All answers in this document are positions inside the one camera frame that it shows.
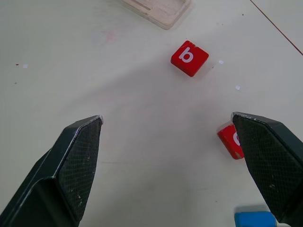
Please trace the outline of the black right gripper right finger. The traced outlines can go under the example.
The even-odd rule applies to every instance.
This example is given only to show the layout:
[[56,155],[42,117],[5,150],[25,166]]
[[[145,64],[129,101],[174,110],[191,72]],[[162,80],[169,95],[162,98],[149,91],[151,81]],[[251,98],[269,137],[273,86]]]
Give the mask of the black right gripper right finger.
[[283,123],[233,112],[248,171],[279,223],[303,225],[303,143]]

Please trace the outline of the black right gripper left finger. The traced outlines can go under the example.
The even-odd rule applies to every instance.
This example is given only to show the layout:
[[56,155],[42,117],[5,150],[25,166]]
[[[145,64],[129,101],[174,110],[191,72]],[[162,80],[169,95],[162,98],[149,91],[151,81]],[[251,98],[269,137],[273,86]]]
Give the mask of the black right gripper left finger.
[[67,126],[0,215],[2,227],[77,227],[97,167],[101,115]]

